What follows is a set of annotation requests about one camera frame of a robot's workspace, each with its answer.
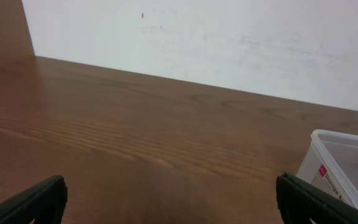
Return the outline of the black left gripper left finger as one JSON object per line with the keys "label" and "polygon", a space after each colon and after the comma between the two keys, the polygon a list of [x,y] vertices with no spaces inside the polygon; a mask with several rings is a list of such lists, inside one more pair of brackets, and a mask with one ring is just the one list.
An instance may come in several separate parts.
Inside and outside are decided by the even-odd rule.
{"label": "black left gripper left finger", "polygon": [[0,203],[0,224],[61,224],[68,188],[61,175],[53,175]]}

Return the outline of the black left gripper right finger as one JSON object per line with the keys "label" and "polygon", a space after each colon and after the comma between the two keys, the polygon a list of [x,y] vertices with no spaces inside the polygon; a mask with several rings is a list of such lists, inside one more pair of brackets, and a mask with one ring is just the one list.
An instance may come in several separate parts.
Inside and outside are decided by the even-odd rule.
{"label": "black left gripper right finger", "polygon": [[292,174],[277,177],[276,194],[284,224],[358,224],[358,209]]}

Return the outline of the clear plastic storage container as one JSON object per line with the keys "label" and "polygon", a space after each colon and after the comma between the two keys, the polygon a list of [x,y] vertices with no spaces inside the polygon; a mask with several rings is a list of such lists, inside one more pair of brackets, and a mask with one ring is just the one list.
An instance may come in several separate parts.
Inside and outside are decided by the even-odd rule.
{"label": "clear plastic storage container", "polygon": [[358,209],[358,135],[313,131],[296,176]]}

